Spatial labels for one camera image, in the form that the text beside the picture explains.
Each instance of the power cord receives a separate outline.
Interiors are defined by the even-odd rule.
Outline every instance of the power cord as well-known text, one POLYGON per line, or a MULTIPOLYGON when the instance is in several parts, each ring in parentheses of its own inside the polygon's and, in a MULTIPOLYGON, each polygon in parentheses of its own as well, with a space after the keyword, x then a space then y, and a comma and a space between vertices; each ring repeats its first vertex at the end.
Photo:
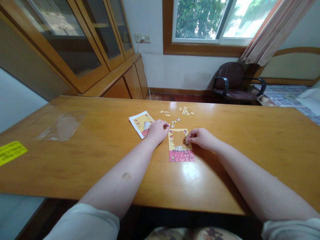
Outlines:
POLYGON ((147 73, 146 73, 146 66, 144 65, 144 61, 143 61, 143 57, 142 57, 142 53, 140 51, 140 42, 143 41, 143 37, 140 39, 139 43, 138 43, 138 52, 141 54, 141 60, 142 60, 142 63, 143 63, 143 68, 144 68, 144 74, 146 75, 146 79, 147 79, 147 84, 148 84, 148 89, 149 89, 149 97, 150 97, 150 100, 151 100, 151 94, 150 94, 150 87, 149 87, 149 81, 148 81, 148 77, 147 77, 147 73))

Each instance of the chair backrest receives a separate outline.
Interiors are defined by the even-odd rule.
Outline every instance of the chair backrest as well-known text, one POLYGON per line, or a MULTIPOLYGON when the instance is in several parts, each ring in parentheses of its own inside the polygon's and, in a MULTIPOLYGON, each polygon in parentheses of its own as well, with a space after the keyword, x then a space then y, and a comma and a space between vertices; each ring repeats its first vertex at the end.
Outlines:
MULTIPOLYGON (((221 65, 214 76, 227 78, 229 80, 229 89, 239 88, 244 76, 243 66, 240 63, 236 62, 225 63, 221 65)), ((215 88, 223 89, 224 80, 217 79, 215 88)))

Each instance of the curtain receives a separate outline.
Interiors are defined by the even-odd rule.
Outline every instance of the curtain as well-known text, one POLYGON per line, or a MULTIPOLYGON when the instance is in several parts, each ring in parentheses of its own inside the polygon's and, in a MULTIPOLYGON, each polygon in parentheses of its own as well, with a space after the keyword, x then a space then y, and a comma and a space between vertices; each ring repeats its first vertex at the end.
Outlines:
POLYGON ((240 59, 246 64, 266 65, 315 2, 278 0, 240 59))

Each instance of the hand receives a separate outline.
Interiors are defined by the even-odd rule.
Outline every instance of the hand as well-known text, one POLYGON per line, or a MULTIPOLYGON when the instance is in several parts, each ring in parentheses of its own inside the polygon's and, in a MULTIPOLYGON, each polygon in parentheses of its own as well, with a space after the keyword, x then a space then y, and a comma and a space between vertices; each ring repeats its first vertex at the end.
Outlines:
POLYGON ((188 134, 186 142, 198 144, 200 147, 214 152, 223 143, 205 128, 193 129, 188 134))
POLYGON ((156 147, 167 137, 169 130, 169 123, 158 119, 157 121, 152 122, 149 128, 147 140, 154 143, 156 147))

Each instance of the clear plastic bag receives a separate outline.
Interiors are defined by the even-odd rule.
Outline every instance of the clear plastic bag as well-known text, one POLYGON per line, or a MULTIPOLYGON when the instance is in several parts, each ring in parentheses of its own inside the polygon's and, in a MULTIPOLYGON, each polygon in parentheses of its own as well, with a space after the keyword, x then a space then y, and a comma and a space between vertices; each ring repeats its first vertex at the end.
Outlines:
POLYGON ((63 113, 49 128, 41 133, 36 140, 68 141, 77 130, 88 111, 63 113))

